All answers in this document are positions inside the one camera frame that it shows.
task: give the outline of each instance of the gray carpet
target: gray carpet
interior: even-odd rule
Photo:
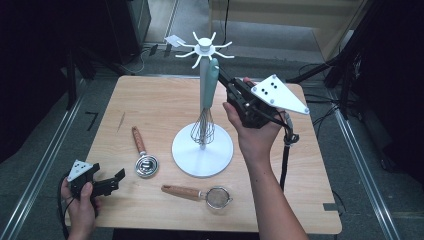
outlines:
[[[140,74],[197,75],[198,70],[191,69],[195,59],[176,59],[172,55],[165,58],[163,52],[160,51],[150,57],[146,54],[144,70]],[[221,61],[221,65],[232,76],[250,76],[259,79],[273,73],[280,78],[294,77],[298,75],[299,69],[305,64],[255,58]],[[17,239],[61,239],[62,237],[55,212],[59,178],[69,170],[75,159],[85,160],[118,79],[108,69],[102,67],[97,69],[98,73],[95,79],[88,81],[87,90],[73,124],[54,158],[54,163]],[[305,94],[328,96],[322,79],[323,75],[319,74],[302,83]],[[56,128],[65,114],[66,97],[65,94],[57,102],[20,151],[0,164],[0,181],[3,183],[0,194],[0,205],[2,206],[0,208],[0,229],[4,229],[6,226],[19,197],[26,189],[32,173],[53,138]],[[307,99],[317,100],[313,97],[307,97]],[[311,109],[312,120],[324,116],[331,108],[330,103],[310,103],[308,105]],[[99,113],[89,131],[93,115],[86,112]],[[420,238],[424,234],[421,228],[424,223],[422,217],[424,196],[421,186],[406,174],[392,174],[384,171],[379,165],[378,154],[370,142],[363,124],[355,117],[350,117],[349,121],[380,191],[393,214],[401,236],[405,239]],[[318,142],[331,187],[337,194],[335,199],[339,205],[343,225],[343,231],[337,236],[337,239],[384,239],[384,234],[334,115],[323,121]],[[328,235],[310,235],[310,237],[311,239],[335,238]],[[93,239],[111,238],[112,229],[107,228],[98,228],[93,236]]]

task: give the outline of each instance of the hand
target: hand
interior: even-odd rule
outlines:
[[[250,81],[249,78],[244,78],[243,81]],[[243,127],[240,117],[236,109],[229,103],[223,103],[224,109],[227,112],[228,120],[235,127],[238,133],[239,147],[249,166],[263,166],[258,161],[270,159],[270,151],[272,144],[277,137],[281,126],[269,122],[260,129]]]
[[[81,190],[80,200],[73,199],[71,190],[68,188],[68,180],[62,182],[61,195],[69,204],[68,211],[71,218],[71,232],[68,239],[89,239],[95,229],[95,213],[90,201],[93,185],[87,182]],[[96,206],[100,207],[100,201],[96,198]]]

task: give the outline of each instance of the mesh strainer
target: mesh strainer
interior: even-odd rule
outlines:
[[[194,197],[206,200],[206,203],[215,209],[222,209],[228,205],[233,199],[230,197],[228,191],[220,186],[213,187],[209,191],[202,192],[196,188],[181,187],[173,185],[163,185],[162,191],[166,193],[176,194],[185,197]]]

